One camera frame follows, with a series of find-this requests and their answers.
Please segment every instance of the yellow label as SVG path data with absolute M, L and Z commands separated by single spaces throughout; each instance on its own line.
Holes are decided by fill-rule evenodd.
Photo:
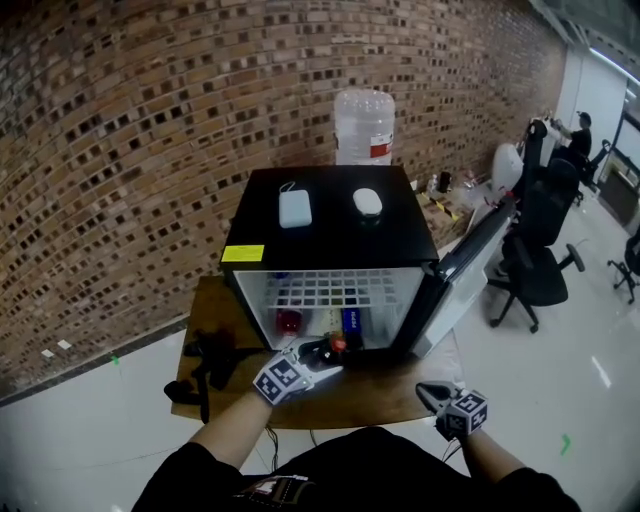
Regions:
M 262 261 L 264 245 L 227 245 L 222 255 L 222 262 L 228 261 Z

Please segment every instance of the black shirt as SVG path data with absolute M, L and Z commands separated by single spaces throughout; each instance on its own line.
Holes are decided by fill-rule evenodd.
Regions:
M 520 469 L 497 484 L 461 475 L 379 427 L 322 443 L 271 475 L 243 476 L 189 443 L 147 484 L 133 512 L 156 510 L 579 511 L 548 475 Z
M 569 149 L 573 149 L 582 156 L 589 158 L 589 153 L 591 153 L 591 130 L 583 128 L 582 130 L 571 132 Z

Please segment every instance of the blue can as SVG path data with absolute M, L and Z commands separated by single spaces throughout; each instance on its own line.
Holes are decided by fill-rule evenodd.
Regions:
M 342 310 L 342 330 L 345 334 L 361 334 L 360 310 L 347 308 Z

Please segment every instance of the white device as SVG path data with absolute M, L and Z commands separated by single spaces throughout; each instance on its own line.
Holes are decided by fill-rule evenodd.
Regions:
M 280 227 L 299 228 L 311 224 L 311 203 L 306 190 L 280 192 Z
M 491 190 L 494 200 L 499 200 L 516 186 L 522 176 L 522 159 L 513 144 L 500 144 L 493 156 Z
M 375 217 L 382 211 L 380 197 L 370 188 L 359 188 L 353 193 L 353 202 L 365 217 Z

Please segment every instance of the white wall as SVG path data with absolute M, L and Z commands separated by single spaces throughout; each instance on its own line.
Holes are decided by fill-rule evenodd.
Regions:
M 628 121 L 622 121 L 616 149 L 628 157 L 636 167 L 640 167 L 640 131 Z
M 562 119 L 567 124 L 571 121 L 576 111 L 576 99 L 578 98 L 581 74 L 582 56 L 578 55 L 573 49 L 568 48 L 567 60 L 564 66 L 564 80 L 555 115 L 557 119 Z
M 613 67 L 592 56 L 567 52 L 564 81 L 556 109 L 556 117 L 569 129 L 580 128 L 577 111 L 591 115 L 590 158 L 602 148 L 602 139 L 613 142 L 624 105 L 627 78 Z M 594 176 L 597 182 L 606 159 Z

